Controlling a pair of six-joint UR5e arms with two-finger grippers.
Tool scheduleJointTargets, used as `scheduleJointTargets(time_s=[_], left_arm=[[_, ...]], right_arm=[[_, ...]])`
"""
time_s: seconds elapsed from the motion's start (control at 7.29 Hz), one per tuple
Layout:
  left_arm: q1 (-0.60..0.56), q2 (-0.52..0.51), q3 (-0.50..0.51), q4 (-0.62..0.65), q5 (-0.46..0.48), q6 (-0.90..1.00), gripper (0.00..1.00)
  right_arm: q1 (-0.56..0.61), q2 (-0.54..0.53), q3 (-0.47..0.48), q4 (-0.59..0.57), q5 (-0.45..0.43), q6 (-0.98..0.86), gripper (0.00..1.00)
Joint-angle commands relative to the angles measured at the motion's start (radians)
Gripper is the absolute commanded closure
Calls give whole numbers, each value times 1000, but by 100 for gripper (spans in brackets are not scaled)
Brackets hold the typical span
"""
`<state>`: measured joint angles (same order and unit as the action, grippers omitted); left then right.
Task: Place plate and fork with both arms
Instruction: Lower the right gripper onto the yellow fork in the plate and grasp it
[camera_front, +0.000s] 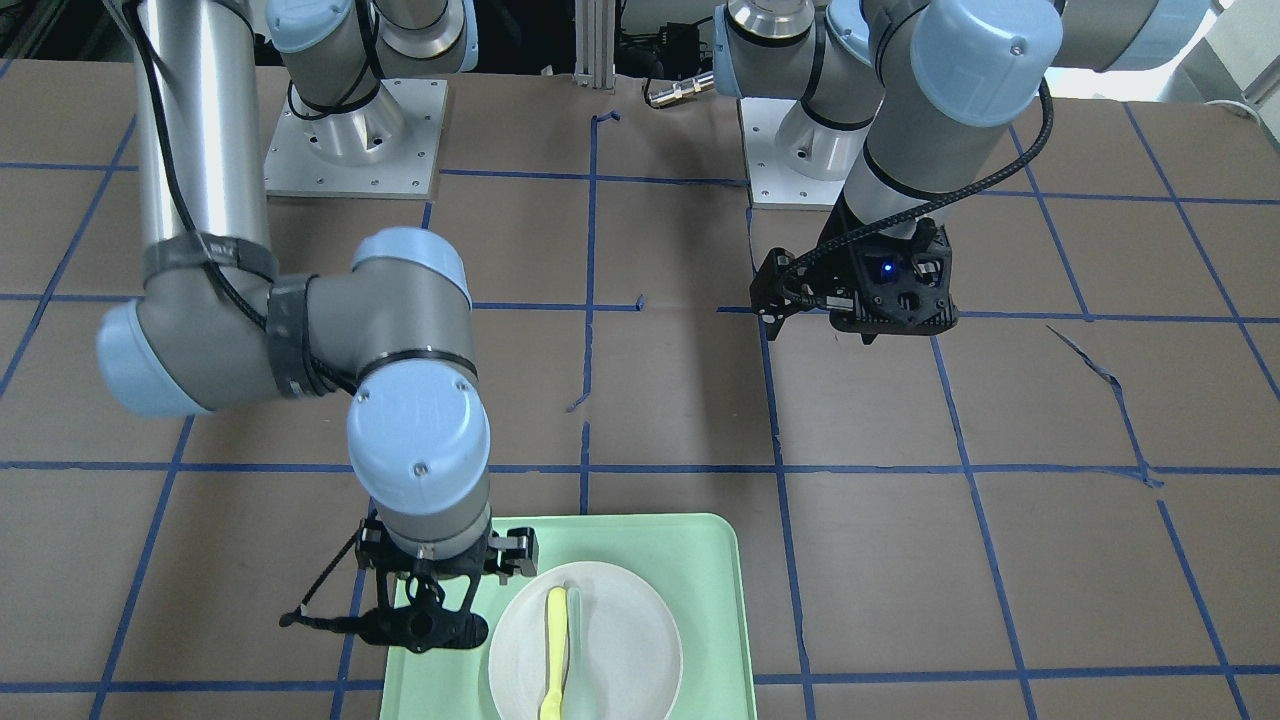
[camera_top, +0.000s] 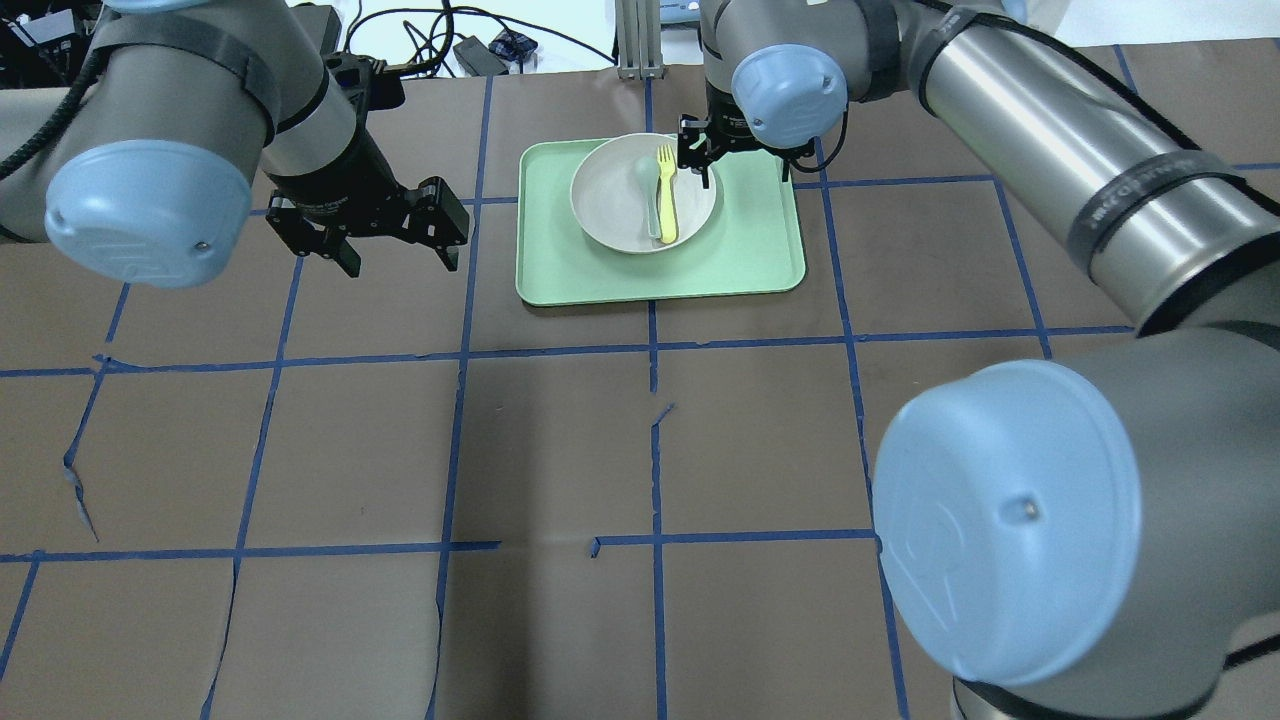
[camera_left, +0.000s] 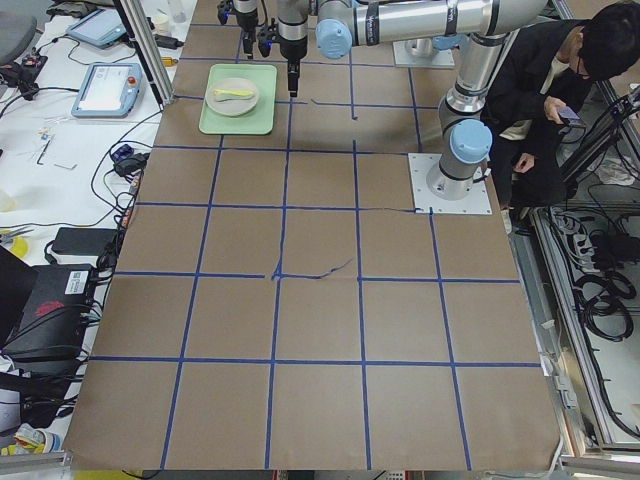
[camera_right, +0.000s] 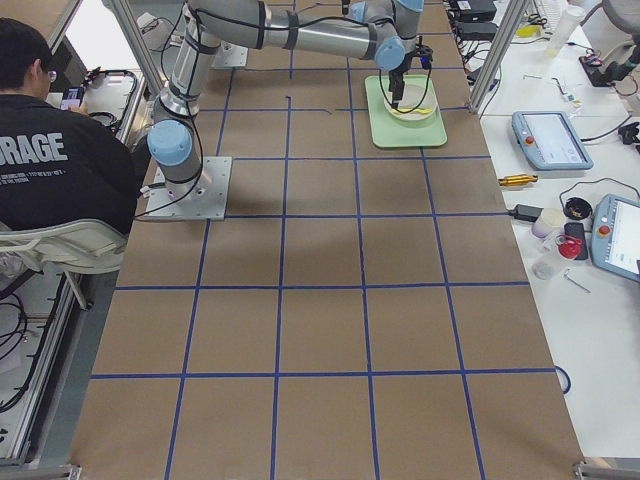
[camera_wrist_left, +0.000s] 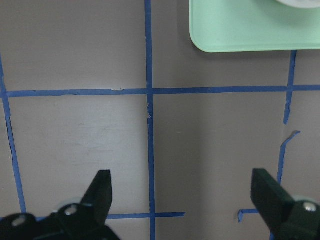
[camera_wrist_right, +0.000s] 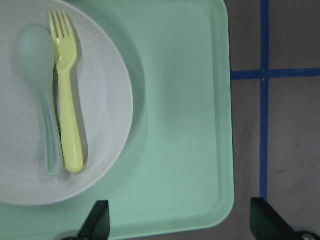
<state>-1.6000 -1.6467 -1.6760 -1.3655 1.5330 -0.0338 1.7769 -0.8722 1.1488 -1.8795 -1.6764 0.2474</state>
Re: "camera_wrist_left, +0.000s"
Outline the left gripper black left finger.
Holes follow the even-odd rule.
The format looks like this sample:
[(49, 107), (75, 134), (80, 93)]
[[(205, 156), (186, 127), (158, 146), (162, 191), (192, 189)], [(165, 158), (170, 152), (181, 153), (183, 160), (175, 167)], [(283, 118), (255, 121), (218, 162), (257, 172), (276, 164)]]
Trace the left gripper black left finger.
[(113, 201), (110, 170), (97, 172), (79, 203), (69, 203), (42, 220), (15, 213), (0, 221), (2, 240), (117, 240), (106, 225)]

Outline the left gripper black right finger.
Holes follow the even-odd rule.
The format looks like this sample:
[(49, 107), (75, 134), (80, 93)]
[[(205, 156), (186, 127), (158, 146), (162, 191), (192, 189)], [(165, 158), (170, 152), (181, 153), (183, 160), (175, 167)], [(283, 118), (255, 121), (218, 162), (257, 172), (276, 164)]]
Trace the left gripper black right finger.
[(250, 198), (275, 240), (320, 238), (320, 205), (292, 197), (264, 168), (252, 170)]

